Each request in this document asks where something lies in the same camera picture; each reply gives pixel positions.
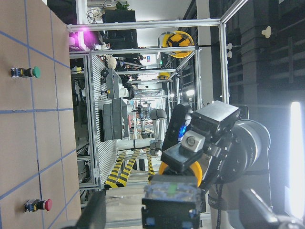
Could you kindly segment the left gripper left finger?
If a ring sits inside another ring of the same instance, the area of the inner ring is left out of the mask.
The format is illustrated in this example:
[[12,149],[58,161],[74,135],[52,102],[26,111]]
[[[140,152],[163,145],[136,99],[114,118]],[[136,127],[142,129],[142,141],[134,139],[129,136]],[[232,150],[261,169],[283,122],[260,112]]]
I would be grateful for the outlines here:
[[93,194],[77,221],[76,229],[104,229],[106,225],[106,191]]

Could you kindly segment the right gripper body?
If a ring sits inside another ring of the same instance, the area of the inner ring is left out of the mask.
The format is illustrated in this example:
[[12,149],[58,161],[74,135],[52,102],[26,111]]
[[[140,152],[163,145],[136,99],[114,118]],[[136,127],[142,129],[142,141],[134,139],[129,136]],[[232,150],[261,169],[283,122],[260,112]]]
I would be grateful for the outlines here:
[[221,101],[214,101],[195,111],[191,129],[180,143],[163,152],[161,161],[173,171],[182,173],[204,154],[208,155],[209,165],[198,185],[207,191],[220,177],[221,167],[233,142],[232,128],[239,114],[238,107]]

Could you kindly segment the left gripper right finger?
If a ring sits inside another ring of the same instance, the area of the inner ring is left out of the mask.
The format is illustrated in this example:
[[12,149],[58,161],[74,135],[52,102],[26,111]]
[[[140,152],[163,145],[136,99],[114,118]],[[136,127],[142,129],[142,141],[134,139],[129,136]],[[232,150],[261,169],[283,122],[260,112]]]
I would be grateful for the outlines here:
[[276,215],[252,189],[239,192],[239,219],[245,229],[294,229],[295,219]]

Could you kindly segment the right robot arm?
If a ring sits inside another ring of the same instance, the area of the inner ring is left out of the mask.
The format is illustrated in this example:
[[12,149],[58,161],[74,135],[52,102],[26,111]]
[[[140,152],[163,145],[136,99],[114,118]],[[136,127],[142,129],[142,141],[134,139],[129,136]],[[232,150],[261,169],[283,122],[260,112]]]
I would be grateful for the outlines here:
[[211,208],[217,229],[240,229],[239,192],[254,189],[271,203],[267,128],[251,119],[240,119],[236,106],[214,101],[192,114],[190,129],[180,143],[164,150],[161,160],[168,169],[188,169],[198,179]]

